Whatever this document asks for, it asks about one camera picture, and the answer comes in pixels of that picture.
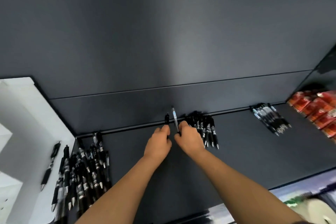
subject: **dark gray shelf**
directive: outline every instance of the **dark gray shelf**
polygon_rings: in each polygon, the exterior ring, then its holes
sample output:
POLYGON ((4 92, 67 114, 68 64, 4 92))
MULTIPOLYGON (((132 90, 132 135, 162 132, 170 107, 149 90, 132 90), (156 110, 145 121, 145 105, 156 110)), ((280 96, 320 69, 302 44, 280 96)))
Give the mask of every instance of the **dark gray shelf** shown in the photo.
MULTIPOLYGON (((214 116, 220 149, 209 151, 267 189, 336 167, 336 145, 291 107, 277 108, 293 126, 280 137, 249 111, 214 116)), ((149 127, 103 137, 110 151, 113 184, 143 156, 153 131, 149 127)), ((91 142, 84 140, 87 146, 91 142)), ((134 223, 165 223, 220 203, 212 184, 173 140, 148 184, 134 223)))

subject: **bare forearm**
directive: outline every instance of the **bare forearm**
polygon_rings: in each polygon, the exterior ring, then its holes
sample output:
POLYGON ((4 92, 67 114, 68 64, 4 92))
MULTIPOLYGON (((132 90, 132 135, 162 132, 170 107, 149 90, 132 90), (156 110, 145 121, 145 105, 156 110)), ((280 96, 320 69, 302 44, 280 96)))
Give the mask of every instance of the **bare forearm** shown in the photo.
POLYGON ((271 192, 208 151, 192 159, 203 169, 238 224, 290 224, 301 217, 271 192))
POLYGON ((132 224, 147 184, 159 163, 141 158, 76 224, 132 224))

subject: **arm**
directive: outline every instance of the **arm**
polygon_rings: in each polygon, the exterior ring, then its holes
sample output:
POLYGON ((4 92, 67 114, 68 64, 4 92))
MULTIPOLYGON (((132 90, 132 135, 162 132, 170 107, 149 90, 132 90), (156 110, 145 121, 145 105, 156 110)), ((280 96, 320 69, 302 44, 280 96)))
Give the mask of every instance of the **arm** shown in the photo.
POLYGON ((92 224, 97 220, 100 224, 132 224, 150 178, 170 151, 169 134, 168 125, 157 128, 146 145, 144 156, 76 224, 92 224))
POLYGON ((180 123, 175 141, 205 172, 238 224, 292 224, 303 219, 267 189, 204 149, 199 133, 180 123))

